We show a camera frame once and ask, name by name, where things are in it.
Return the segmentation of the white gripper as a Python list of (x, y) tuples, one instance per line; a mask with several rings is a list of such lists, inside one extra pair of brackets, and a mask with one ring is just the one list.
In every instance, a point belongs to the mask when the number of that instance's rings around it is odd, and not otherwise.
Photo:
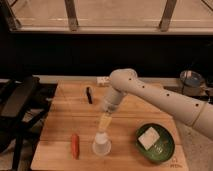
[(98, 126), (99, 131), (107, 130), (112, 121), (112, 116), (108, 113), (113, 113), (116, 111), (125, 96), (125, 93), (120, 92), (114, 88), (109, 88), (107, 90), (101, 104), (102, 110), (106, 113), (104, 113), (100, 118)]

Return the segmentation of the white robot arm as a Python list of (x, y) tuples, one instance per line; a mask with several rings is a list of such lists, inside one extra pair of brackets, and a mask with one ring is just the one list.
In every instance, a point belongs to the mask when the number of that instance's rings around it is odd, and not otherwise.
[(109, 76), (101, 109), (117, 110), (126, 94), (132, 94), (213, 140), (213, 105), (140, 81), (133, 69), (117, 69)]

